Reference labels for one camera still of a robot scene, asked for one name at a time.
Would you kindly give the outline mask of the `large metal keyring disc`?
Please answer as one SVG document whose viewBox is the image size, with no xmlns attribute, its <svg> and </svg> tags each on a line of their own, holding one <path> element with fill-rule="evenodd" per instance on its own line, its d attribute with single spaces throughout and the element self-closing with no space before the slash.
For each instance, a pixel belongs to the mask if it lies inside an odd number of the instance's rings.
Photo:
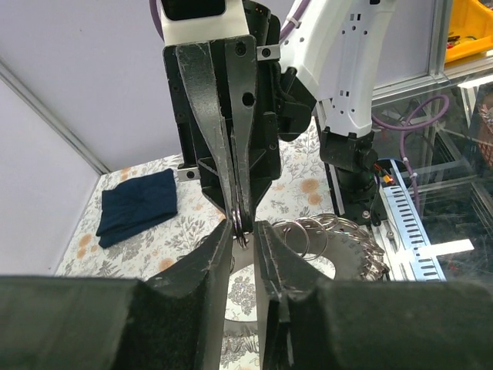
<svg viewBox="0 0 493 370">
<path fill-rule="evenodd" d="M 218 224 L 201 245 L 218 245 L 220 274 L 209 288 L 205 322 L 222 335 L 264 335 L 273 326 L 299 323 L 290 304 L 308 304 L 319 280 L 379 281 L 388 273 L 384 250 L 351 220 L 334 214 L 318 214 L 296 220 L 262 224 L 257 236 L 241 247 L 226 222 Z M 232 321 L 225 317 L 229 276 L 255 267 L 255 321 Z"/>
</svg>

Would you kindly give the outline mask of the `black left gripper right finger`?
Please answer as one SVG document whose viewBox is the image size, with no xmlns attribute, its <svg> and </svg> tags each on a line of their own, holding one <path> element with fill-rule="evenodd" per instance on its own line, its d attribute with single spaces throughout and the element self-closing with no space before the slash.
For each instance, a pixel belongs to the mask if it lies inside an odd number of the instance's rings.
<svg viewBox="0 0 493 370">
<path fill-rule="evenodd" d="M 490 369 L 492 293 L 464 282 L 333 281 L 254 227 L 263 369 Z"/>
</svg>

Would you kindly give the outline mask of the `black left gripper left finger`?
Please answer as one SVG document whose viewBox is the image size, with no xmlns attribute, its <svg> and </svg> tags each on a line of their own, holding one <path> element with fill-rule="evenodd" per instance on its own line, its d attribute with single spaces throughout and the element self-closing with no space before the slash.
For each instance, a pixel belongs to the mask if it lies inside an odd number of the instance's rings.
<svg viewBox="0 0 493 370">
<path fill-rule="evenodd" d="M 216 369 L 233 227 L 147 281 L 3 277 L 3 369 Z"/>
</svg>

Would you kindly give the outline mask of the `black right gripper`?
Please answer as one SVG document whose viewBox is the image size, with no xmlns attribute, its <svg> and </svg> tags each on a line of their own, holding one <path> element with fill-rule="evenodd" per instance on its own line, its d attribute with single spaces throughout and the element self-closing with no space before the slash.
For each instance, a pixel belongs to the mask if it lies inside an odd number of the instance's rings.
<svg viewBox="0 0 493 370">
<path fill-rule="evenodd" d="M 250 231 L 280 177 L 272 60 L 253 36 L 167 46 L 163 61 L 186 164 L 207 200 Z"/>
</svg>

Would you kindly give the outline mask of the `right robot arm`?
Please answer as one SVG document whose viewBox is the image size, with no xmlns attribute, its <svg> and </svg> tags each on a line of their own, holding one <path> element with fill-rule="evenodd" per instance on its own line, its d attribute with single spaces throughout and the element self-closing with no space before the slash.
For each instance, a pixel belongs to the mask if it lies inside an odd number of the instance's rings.
<svg viewBox="0 0 493 370">
<path fill-rule="evenodd" d="M 237 233 L 281 175 L 280 142 L 316 122 L 338 215 L 377 225 L 371 100 L 394 1 L 152 1 L 184 162 Z"/>
</svg>

